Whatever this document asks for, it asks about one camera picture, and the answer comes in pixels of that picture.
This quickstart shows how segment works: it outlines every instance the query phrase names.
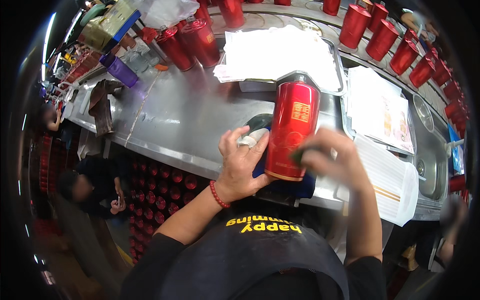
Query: faucet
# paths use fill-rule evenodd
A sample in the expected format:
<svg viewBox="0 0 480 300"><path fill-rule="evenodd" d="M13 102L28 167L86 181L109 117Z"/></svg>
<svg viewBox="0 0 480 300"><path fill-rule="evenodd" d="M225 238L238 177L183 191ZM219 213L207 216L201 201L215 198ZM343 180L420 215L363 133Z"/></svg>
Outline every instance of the faucet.
<svg viewBox="0 0 480 300"><path fill-rule="evenodd" d="M445 144L445 151L447 152L447 157L450 158L450 156L452 156L452 149L462 144L463 144L463 139Z"/></svg>

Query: gold band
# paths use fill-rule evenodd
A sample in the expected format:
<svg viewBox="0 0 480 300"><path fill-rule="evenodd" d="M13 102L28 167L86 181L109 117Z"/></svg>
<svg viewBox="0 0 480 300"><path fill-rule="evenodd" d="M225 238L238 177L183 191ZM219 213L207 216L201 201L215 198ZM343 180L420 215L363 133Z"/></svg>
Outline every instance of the gold band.
<svg viewBox="0 0 480 300"><path fill-rule="evenodd" d="M299 178L299 177L284 176L284 175L280 175L280 174L271 172L269 170L265 170L265 174L268 174L268 175L273 176L273 177L277 177L279 179L288 180L288 181L302 181L303 180L303 177Z"/></svg>

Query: brown rag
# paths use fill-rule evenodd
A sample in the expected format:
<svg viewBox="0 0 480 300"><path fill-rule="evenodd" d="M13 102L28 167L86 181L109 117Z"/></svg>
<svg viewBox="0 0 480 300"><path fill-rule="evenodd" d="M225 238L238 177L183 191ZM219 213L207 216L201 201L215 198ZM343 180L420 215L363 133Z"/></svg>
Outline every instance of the brown rag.
<svg viewBox="0 0 480 300"><path fill-rule="evenodd" d="M95 118L96 136L113 132L112 113L107 95L122 86L121 82L104 79L93 88L88 113Z"/></svg>

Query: hand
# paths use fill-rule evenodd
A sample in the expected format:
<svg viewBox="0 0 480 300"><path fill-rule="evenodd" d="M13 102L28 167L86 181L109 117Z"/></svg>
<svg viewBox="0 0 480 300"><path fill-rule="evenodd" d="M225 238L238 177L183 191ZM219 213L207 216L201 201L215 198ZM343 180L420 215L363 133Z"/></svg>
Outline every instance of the hand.
<svg viewBox="0 0 480 300"><path fill-rule="evenodd" d="M118 200L113 200L112 202L110 202L110 206L112 207L110 209L110 212L112 214L116 215L119 212L124 211L127 205L125 204L125 202L123 202L123 203L120 202L119 203Z"/></svg>
<svg viewBox="0 0 480 300"><path fill-rule="evenodd" d="M355 144L348 137L320 128L316 135L308 137L300 146L303 149L308 147L319 148L320 151L305 150L302 165L345 184L355 192L373 188ZM332 148L337 151L336 160L330 155Z"/></svg>
<svg viewBox="0 0 480 300"><path fill-rule="evenodd" d="M223 156L223 169L215 183L218 197L230 203L255 194L275 178L262 174L252 177L252 172L268 145L269 132L266 132L258 143L249 149L243 145L238 147L237 139L249 130L244 126L227 131L220 138L218 149Z"/></svg>
<svg viewBox="0 0 480 300"><path fill-rule="evenodd" d="M121 189L120 178L116 177L114 181L115 181L115 191L117 192L117 195L120 197L120 204L125 204L125 197L123 195L123 190Z"/></svg>

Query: finger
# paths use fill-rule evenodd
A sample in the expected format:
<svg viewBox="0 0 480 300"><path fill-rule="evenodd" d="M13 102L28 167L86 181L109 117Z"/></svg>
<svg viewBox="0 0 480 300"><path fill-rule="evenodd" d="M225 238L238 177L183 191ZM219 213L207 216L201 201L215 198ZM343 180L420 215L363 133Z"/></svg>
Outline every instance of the finger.
<svg viewBox="0 0 480 300"><path fill-rule="evenodd" d="M237 139L244 133L246 133L250 129L250 126L243 126L243 127L238 127L226 139L226 149L227 149L227 155L235 152L237 150L238 145L237 145Z"/></svg>
<svg viewBox="0 0 480 300"><path fill-rule="evenodd" d="M253 180L253 184L255 186L255 192L261 189L262 187L269 185L270 183L274 182L277 179L278 178L269 176L267 174L262 174L258 176Z"/></svg>
<svg viewBox="0 0 480 300"><path fill-rule="evenodd" d="M225 152L227 151L227 136L229 136L231 132L230 129L227 130L227 132L220 137L220 142L218 142L218 149L222 156L225 156Z"/></svg>
<svg viewBox="0 0 480 300"><path fill-rule="evenodd" d="M307 137L300 148L312 146L328 152L331 148L334 148L339 153L348 152L355 148L350 138L327 128L320 128L315 135Z"/></svg>
<svg viewBox="0 0 480 300"><path fill-rule="evenodd" d="M301 164L320 175L327 175L341 182L345 181L341 167L327 155L319 151L305 151L301 159Z"/></svg>
<svg viewBox="0 0 480 300"><path fill-rule="evenodd" d="M250 151L247 154L247 160L248 162L251 162L252 164L256 165L260 158L262 158L263 153L265 152L265 149L268 146L268 140L270 139L270 132L265 132L258 143L253 146Z"/></svg>

